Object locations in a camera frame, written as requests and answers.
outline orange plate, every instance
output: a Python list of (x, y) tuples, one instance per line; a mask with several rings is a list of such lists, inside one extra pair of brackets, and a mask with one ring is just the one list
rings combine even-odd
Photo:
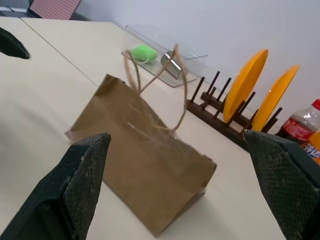
[(252, 130), (262, 130), (299, 67), (300, 65), (292, 66), (273, 84), (253, 119)]
[(227, 123), (242, 101), (247, 100), (260, 76), (268, 57), (268, 49), (256, 53), (235, 78), (225, 100), (223, 118)]

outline bottle cap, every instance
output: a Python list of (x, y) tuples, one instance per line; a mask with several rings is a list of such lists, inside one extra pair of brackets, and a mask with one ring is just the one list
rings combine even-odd
[(314, 106), (316, 109), (320, 110), (320, 99), (315, 100), (312, 103), (312, 106)]

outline paper bag handle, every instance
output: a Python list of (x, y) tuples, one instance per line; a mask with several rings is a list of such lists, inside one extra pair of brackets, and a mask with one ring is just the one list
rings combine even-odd
[[(178, 121), (178, 123), (176, 124), (176, 126), (174, 128), (167, 128), (167, 127), (162, 127), (162, 126), (157, 126), (157, 128), (161, 128), (161, 129), (166, 129), (172, 132), (175, 132), (179, 126), (181, 125), (182, 120), (184, 119), (185, 115), (186, 115), (186, 111), (187, 111), (187, 92), (188, 92), (188, 88), (187, 88), (187, 77), (186, 77), (186, 72), (185, 72), (185, 66), (183, 65), (181, 58), (180, 58), (180, 54), (179, 54), (179, 49), (178, 49), (178, 44), (174, 45), (172, 54), (170, 56), (169, 61), (167, 61), (165, 63), (165, 65), (162, 67), (162, 69), (158, 72), (157, 75), (155, 75), (142, 89), (141, 89), (141, 80), (140, 80), (140, 74), (139, 74), (139, 69), (137, 66), (136, 61), (134, 60), (134, 58), (132, 57), (132, 54), (129, 50), (124, 51), (124, 69), (125, 69), (125, 73), (126, 76), (129, 80), (129, 83), (131, 85), (131, 87), (140, 95), (154, 80), (156, 80), (160, 74), (163, 73), (163, 71), (168, 67), (169, 63), (171, 62), (171, 60), (174, 58), (174, 56), (176, 57), (176, 60), (179, 64), (179, 67), (181, 68), (181, 74), (182, 74), (182, 80), (183, 80), (183, 86), (184, 86), (184, 96), (183, 96), (183, 113)], [(133, 64), (134, 64), (134, 69), (135, 69), (135, 73), (136, 73), (136, 79), (137, 79), (137, 83), (138, 86), (136, 85), (134, 78), (131, 74), (130, 68), (129, 68), (129, 62), (128, 59), (130, 59)]]

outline table surface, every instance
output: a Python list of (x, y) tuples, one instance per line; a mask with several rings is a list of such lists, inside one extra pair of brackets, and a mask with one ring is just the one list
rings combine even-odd
[[(12, 32), (31, 54), (31, 60), (0, 54), (3, 125), (0, 231), (3, 231), (38, 181), (67, 150), (64, 132), (104, 76), (108, 73), (124, 81), (127, 78), (121, 55), (123, 30), (113, 23), (2, 17), (0, 27)], [(140, 72), (142, 83), (151, 79), (146, 71)], [(196, 85), (196, 82), (188, 85), (189, 94)], [(171, 88), (155, 81), (142, 97), (168, 126), (175, 125), (183, 108), (183, 87)], [(190, 112), (186, 113), (177, 135), (212, 158), (218, 168), (206, 195), (159, 239), (284, 239), (261, 194), (246, 151)], [(87, 239), (128, 239), (128, 236), (154, 239), (103, 184)]]

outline brown paper bag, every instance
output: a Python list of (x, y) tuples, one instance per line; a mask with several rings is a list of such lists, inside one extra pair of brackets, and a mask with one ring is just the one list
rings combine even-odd
[(67, 135), (79, 141), (102, 132), (111, 133), (104, 182), (155, 236), (204, 195), (216, 164), (177, 139), (134, 89), (110, 75)]

